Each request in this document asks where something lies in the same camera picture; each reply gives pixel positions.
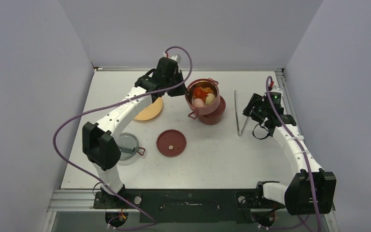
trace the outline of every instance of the tabletop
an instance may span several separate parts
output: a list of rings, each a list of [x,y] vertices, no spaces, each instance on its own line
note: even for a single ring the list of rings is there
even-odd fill
[[[145,72],[95,72],[90,85],[84,111],[121,101]],[[163,97],[163,110],[159,116],[147,121],[132,121],[124,130],[134,134],[140,146],[146,149],[143,157],[135,155],[119,161],[120,178],[131,189],[251,189],[257,181],[280,181],[289,185],[293,174],[278,143],[269,137],[255,139],[251,132],[256,122],[249,120],[241,137],[237,135],[234,113],[234,90],[237,90],[237,109],[240,127],[246,117],[242,115],[252,94],[265,92],[267,76],[274,72],[209,72],[194,71],[186,82],[212,78],[226,101],[222,120],[212,126],[188,118],[191,112],[184,96]],[[70,161],[97,175],[96,170],[82,152],[82,126],[96,122],[109,110],[83,116],[76,133]],[[187,146],[177,157],[159,153],[157,137],[165,130],[181,131]],[[257,128],[258,136],[266,135]],[[68,165],[61,188],[92,189],[97,180]]]

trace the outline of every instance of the pink lid handle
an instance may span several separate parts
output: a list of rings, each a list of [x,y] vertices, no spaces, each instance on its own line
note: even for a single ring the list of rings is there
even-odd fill
[[[192,119],[197,119],[197,116],[198,116],[198,112],[191,112],[190,114],[188,114],[188,117],[192,118]]]
[[[214,82],[214,84],[218,85],[218,81],[213,80],[212,78],[208,78],[208,80],[210,80],[210,81]]]
[[[141,155],[141,156],[144,156],[144,153],[146,152],[146,149],[145,148],[143,148],[143,147],[139,147],[139,149],[137,150],[137,153],[139,153],[139,155]]]

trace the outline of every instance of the pink egg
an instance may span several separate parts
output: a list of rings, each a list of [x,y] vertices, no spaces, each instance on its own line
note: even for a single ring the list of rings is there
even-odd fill
[[[205,106],[205,103],[204,103],[204,101],[202,99],[196,98],[193,101],[193,106],[195,106],[195,107],[204,107]]]

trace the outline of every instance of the white wall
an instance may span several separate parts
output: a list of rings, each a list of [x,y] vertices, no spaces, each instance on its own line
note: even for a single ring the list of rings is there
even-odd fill
[[[40,231],[65,168],[52,135],[82,111],[92,75],[57,0],[0,0],[0,232]],[[76,123],[59,138],[66,154]]]
[[[307,146],[337,176],[341,231],[371,231],[371,1],[324,0],[285,76]]]
[[[95,66],[149,68],[180,45],[196,68],[244,70],[285,67],[322,0],[59,2]]]

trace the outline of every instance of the robotic arm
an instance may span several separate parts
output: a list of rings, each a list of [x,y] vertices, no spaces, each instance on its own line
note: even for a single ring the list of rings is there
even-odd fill
[[[263,96],[254,94],[243,114],[268,128],[270,136],[283,149],[294,178],[289,186],[274,181],[261,181],[258,182],[257,188],[262,190],[264,199],[285,205],[291,215],[315,214],[308,174],[308,172],[312,172],[319,213],[327,214],[332,208],[336,177],[332,172],[325,172],[316,162],[306,147],[303,136],[299,134],[294,118],[284,114],[284,108],[281,106],[282,91],[280,88],[271,85],[269,91],[272,102],[268,100],[266,94]],[[277,118],[271,103],[294,137],[289,134]],[[310,170],[306,165],[304,152],[309,160]]]
[[[134,87],[126,95],[126,99],[181,83],[183,74],[178,67],[180,61],[181,57],[178,54],[169,58],[162,57],[156,69],[150,70],[136,81]],[[181,96],[187,93],[187,89],[182,84],[167,93],[171,97]],[[165,92],[161,92],[129,101],[114,108],[96,123],[87,122],[83,126],[83,153],[95,166],[100,179],[113,191],[121,193],[120,191],[124,190],[124,184],[120,180],[117,170],[117,162],[121,152],[115,142],[116,139],[140,111],[164,94]],[[113,195],[104,186],[101,187],[101,190]]]

